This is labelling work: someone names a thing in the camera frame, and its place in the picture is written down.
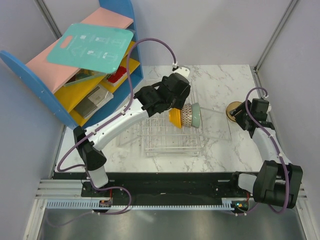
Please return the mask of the mint green bowl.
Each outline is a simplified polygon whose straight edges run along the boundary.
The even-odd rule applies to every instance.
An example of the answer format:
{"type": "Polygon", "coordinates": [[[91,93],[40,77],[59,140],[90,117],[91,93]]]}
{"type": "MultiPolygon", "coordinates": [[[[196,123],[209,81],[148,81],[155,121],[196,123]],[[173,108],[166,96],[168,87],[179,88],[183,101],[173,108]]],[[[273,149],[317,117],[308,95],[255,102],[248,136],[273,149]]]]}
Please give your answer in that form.
{"type": "Polygon", "coordinates": [[[191,126],[194,128],[199,128],[201,124],[201,107],[198,102],[191,105],[192,119],[191,126]]]}

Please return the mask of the blue pink yellow shelf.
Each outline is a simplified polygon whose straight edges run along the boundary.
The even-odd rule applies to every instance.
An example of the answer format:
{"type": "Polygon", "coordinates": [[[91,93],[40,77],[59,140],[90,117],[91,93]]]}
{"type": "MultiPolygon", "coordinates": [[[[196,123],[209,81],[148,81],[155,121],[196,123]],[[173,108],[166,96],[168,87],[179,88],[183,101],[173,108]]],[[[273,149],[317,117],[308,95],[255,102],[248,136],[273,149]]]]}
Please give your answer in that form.
{"type": "Polygon", "coordinates": [[[134,36],[119,65],[126,67],[127,78],[116,87],[108,85],[107,79],[117,70],[113,73],[106,73],[105,76],[64,86],[81,68],[47,61],[48,54],[60,38],[26,64],[6,51],[0,53],[0,57],[6,65],[70,129],[78,126],[87,128],[110,116],[143,79],[140,52],[135,46],[137,34],[131,1],[102,0],[99,4],[100,6],[96,11],[79,23],[134,31],[134,36]],[[74,108],[99,84],[111,92],[113,98],[92,117],[84,119],[74,108]]]}

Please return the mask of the orange yellow bowl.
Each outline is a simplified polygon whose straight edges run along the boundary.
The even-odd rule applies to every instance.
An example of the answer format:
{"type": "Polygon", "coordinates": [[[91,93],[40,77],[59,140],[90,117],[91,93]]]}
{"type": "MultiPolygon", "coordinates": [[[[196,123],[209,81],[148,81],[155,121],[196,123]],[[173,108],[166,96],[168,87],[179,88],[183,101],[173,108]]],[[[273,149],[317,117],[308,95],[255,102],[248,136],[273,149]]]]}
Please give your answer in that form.
{"type": "Polygon", "coordinates": [[[175,127],[181,129],[182,128],[182,120],[181,120],[181,110],[177,108],[172,108],[169,111],[169,122],[172,123],[175,127]]]}

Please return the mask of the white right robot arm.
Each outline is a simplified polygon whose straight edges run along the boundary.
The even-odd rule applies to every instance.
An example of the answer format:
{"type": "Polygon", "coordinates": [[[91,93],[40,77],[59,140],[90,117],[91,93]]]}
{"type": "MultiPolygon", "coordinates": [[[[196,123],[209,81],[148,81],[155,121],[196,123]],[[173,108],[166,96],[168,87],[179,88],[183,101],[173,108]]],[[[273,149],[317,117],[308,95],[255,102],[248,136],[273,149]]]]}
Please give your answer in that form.
{"type": "Polygon", "coordinates": [[[234,101],[226,108],[227,117],[248,131],[263,160],[257,175],[235,172],[229,191],[235,197],[247,191],[257,203],[292,209],[297,202],[303,170],[292,164],[279,146],[275,127],[267,120],[268,108],[269,102],[260,98],[234,101]]]}

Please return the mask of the red white box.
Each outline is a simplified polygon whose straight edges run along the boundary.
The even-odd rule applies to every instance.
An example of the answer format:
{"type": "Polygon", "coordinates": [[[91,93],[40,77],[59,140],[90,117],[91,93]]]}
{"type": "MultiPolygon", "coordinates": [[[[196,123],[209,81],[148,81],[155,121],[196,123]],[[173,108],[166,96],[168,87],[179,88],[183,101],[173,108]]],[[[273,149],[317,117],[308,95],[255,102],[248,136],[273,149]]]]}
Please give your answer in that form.
{"type": "Polygon", "coordinates": [[[109,86],[116,87],[126,80],[127,77],[127,68],[124,66],[119,66],[117,71],[106,80],[106,83],[109,86]]]}

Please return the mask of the purple scale pattern bowl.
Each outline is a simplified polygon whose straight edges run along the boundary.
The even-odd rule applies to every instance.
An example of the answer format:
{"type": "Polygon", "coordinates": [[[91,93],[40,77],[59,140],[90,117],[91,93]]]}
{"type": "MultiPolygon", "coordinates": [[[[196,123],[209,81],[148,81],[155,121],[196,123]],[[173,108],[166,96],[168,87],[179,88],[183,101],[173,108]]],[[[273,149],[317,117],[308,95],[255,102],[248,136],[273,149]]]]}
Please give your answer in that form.
{"type": "Polygon", "coordinates": [[[193,119],[192,105],[190,103],[187,103],[183,106],[182,110],[180,111],[181,125],[183,127],[191,128],[192,119],[193,119]]]}

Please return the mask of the grey setup guide booklet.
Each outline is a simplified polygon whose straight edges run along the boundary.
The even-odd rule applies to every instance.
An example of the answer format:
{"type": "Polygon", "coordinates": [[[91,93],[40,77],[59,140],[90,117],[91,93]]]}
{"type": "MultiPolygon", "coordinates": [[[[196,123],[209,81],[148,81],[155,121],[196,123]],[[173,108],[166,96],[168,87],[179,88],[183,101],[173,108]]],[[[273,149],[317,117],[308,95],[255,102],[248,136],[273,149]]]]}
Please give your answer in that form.
{"type": "Polygon", "coordinates": [[[101,84],[98,84],[75,106],[74,110],[82,118],[89,119],[113,97],[110,91],[101,84]]]}

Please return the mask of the cream bowl with bird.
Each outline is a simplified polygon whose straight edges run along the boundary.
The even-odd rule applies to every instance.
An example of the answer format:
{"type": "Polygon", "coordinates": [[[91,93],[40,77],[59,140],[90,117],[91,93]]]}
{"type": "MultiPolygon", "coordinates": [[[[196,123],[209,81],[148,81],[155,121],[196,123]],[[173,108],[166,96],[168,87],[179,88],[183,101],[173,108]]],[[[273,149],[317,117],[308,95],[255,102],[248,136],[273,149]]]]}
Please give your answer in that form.
{"type": "Polygon", "coordinates": [[[225,109],[225,113],[227,118],[231,121],[231,122],[236,122],[236,118],[234,116],[231,115],[231,113],[240,105],[242,104],[242,102],[240,101],[233,101],[231,102],[225,109]]]}

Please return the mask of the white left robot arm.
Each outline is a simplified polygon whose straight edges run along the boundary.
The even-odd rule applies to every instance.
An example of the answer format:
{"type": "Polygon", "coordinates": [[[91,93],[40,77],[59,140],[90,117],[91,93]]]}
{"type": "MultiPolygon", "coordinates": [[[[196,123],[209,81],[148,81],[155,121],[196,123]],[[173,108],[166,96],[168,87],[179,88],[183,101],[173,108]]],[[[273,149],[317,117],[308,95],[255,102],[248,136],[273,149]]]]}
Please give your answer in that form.
{"type": "Polygon", "coordinates": [[[189,68],[180,66],[160,82],[142,87],[128,103],[107,118],[85,129],[74,129],[76,149],[93,183],[92,191],[95,194],[104,197],[110,191],[103,148],[138,122],[170,109],[181,110],[191,91],[189,74],[189,68]]]}

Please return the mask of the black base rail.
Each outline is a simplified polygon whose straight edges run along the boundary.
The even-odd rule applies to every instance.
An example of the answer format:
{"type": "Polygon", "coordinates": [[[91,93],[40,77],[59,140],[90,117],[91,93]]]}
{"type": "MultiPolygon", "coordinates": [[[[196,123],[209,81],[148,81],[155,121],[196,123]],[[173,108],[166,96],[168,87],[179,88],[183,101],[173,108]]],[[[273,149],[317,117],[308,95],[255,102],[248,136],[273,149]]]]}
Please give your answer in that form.
{"type": "Polygon", "coordinates": [[[105,191],[90,182],[82,185],[81,196],[111,198],[116,205],[220,205],[223,199],[246,201],[250,194],[240,189],[231,172],[143,173],[112,172],[105,191]]]}

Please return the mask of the green book under board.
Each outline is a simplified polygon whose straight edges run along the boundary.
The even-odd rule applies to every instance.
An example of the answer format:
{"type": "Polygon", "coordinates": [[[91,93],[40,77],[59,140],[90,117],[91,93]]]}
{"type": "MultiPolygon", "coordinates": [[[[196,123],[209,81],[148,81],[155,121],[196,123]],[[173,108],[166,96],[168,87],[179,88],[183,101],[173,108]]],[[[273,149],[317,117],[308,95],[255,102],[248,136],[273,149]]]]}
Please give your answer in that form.
{"type": "Polygon", "coordinates": [[[75,84],[79,84],[85,81],[92,80],[97,77],[105,76],[106,73],[89,70],[89,69],[80,69],[73,77],[71,77],[63,86],[68,87],[75,84]]]}

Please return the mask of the teal cutting board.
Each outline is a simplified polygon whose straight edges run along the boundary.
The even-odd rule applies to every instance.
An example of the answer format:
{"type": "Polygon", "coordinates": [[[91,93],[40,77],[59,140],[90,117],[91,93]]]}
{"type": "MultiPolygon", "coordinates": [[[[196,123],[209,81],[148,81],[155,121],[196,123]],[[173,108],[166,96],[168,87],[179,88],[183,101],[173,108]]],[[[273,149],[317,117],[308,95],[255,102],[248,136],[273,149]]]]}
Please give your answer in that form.
{"type": "Polygon", "coordinates": [[[49,63],[106,74],[117,71],[134,31],[84,23],[72,24],[46,57],[49,63]]]}

